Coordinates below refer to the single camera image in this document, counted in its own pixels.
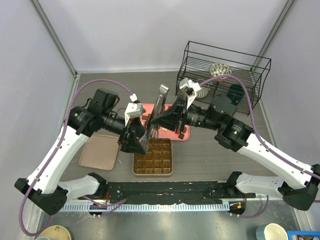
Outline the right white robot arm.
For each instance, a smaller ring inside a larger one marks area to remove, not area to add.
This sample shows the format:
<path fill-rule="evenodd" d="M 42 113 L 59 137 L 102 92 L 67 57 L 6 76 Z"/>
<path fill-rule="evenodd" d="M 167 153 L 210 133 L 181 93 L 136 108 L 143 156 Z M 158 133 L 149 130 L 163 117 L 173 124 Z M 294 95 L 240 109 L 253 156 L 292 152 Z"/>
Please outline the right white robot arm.
<path fill-rule="evenodd" d="M 236 119 L 236 106 L 227 96 L 215 96 L 203 109 L 179 96 L 165 108 L 160 99 L 150 112 L 144 134 L 155 138 L 158 128 L 185 137 L 185 126 L 216 131 L 215 140 L 224 148 L 247 156 L 275 173 L 275 177 L 231 173 L 226 193 L 233 198 L 240 194 L 257 193 L 281 197 L 289 206 L 307 211 L 316 202 L 320 184 L 319 164 L 308 165 L 292 158 L 263 139 L 255 125 Z"/>

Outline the gold chocolate box with tray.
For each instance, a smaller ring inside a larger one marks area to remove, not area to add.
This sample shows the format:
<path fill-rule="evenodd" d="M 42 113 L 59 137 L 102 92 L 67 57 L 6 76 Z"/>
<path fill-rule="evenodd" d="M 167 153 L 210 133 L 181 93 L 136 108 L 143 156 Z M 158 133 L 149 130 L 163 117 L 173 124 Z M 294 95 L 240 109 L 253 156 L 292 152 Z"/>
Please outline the gold chocolate box with tray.
<path fill-rule="evenodd" d="M 149 141 L 146 154 L 133 156 L 133 174 L 144 176 L 170 176 L 173 172 L 172 141 L 159 138 Z"/>

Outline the metal tongs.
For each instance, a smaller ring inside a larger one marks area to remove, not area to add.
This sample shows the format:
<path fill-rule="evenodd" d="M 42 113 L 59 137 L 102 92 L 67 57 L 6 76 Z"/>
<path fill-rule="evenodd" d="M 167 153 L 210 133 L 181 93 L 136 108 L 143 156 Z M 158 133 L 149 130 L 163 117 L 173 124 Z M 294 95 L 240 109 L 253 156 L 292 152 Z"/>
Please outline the metal tongs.
<path fill-rule="evenodd" d="M 145 152 L 149 150 L 150 140 L 156 140 L 159 137 L 159 127 L 151 123 L 151 120 L 158 117 L 165 109 L 165 103 L 168 96 L 169 87 L 161 84 L 158 91 L 158 97 L 151 111 L 150 118 L 147 120 L 147 125 L 145 128 L 145 133 L 139 140 Z"/>

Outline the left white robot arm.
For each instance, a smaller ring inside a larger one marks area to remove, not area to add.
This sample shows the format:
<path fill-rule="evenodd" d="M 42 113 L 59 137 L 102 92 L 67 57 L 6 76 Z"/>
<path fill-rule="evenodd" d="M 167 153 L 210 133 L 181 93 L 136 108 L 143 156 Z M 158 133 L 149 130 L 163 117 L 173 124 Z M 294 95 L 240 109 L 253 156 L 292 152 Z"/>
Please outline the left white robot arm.
<path fill-rule="evenodd" d="M 76 106 L 70 110 L 58 138 L 41 164 L 28 178 L 19 178 L 15 182 L 15 188 L 25 199 L 53 216 L 70 200 L 86 196 L 97 200 L 105 197 L 108 183 L 94 172 L 83 178 L 60 181 L 74 155 L 100 129 L 119 136 L 120 151 L 146 154 L 148 138 L 140 120 L 143 105 L 134 93 L 131 94 L 124 117 L 120 117 L 113 111 L 119 100 L 117 93 L 100 88 L 88 107 Z"/>

